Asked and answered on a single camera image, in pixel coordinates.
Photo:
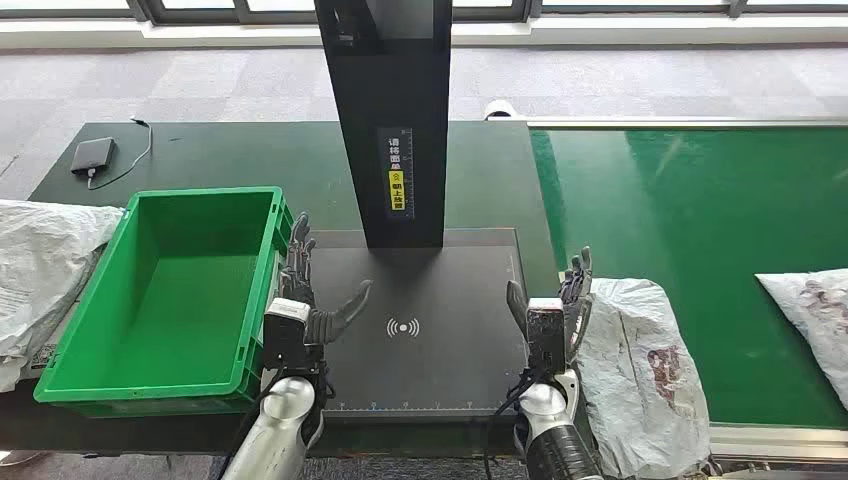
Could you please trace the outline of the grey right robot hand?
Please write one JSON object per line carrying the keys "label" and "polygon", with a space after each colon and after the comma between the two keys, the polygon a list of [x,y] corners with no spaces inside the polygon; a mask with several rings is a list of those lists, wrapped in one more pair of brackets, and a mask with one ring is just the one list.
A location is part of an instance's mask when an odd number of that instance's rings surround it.
{"label": "grey right robot hand", "polygon": [[[584,246],[570,260],[557,293],[562,301],[564,316],[564,364],[570,366],[588,328],[594,297],[590,293],[593,279],[591,248]],[[521,285],[510,280],[506,285],[506,303],[522,337],[530,344],[528,335],[528,298]]]}

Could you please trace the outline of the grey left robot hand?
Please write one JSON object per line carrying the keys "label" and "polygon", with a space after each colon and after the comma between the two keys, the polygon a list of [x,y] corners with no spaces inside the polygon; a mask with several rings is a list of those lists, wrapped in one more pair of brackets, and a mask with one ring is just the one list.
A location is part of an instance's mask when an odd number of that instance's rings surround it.
{"label": "grey left robot hand", "polygon": [[312,251],[316,240],[310,237],[310,230],[309,215],[303,211],[292,226],[286,263],[280,270],[280,293],[283,298],[310,307],[304,343],[328,345],[338,340],[365,309],[373,281],[363,280],[357,292],[334,311],[318,308],[312,287]]}

